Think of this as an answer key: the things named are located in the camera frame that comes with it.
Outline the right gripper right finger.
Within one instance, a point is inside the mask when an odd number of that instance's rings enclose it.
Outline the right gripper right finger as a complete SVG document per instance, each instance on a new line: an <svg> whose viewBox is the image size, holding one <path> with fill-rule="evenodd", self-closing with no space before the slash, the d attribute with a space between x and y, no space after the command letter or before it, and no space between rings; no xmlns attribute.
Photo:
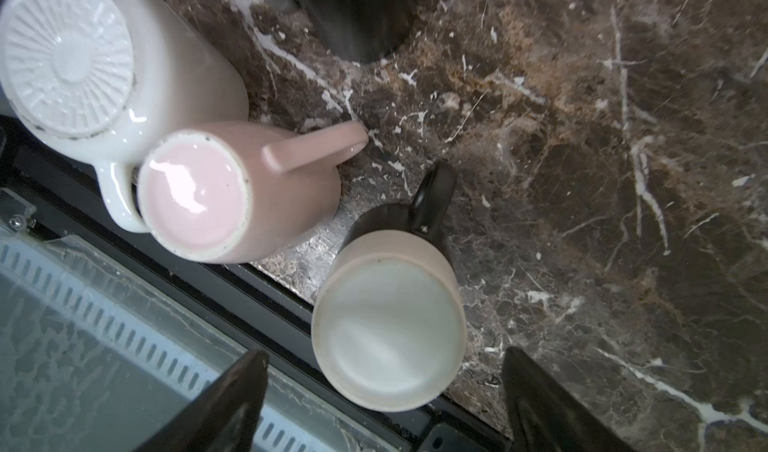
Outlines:
<svg viewBox="0 0 768 452"><path fill-rule="evenodd" d="M504 352L502 385L515 451L633 449L519 347Z"/></svg>

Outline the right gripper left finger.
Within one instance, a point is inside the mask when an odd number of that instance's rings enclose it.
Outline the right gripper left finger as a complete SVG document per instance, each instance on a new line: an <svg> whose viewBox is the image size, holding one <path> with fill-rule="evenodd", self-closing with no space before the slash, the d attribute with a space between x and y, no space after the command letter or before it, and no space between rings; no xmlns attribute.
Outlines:
<svg viewBox="0 0 768 452"><path fill-rule="evenodd" d="M249 451L268 388L269 356L246 352L139 451Z"/></svg>

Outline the black and white mug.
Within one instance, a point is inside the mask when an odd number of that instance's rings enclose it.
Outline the black and white mug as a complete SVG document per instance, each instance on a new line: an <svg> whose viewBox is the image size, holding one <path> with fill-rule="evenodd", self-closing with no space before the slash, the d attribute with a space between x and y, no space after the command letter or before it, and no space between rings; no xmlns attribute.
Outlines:
<svg viewBox="0 0 768 452"><path fill-rule="evenodd" d="M410 202L362 214L318 292L315 358L328 382L361 407L419 408L460 369L467 321L441 230L457 180L452 165L435 162Z"/></svg>

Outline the black mug white rim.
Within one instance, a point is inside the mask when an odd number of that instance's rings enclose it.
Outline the black mug white rim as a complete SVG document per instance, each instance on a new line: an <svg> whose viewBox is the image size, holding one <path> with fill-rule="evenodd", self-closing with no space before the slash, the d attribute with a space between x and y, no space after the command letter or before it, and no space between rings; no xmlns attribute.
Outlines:
<svg viewBox="0 0 768 452"><path fill-rule="evenodd" d="M322 44L342 60L370 64L407 40L417 0L298 0Z"/></svg>

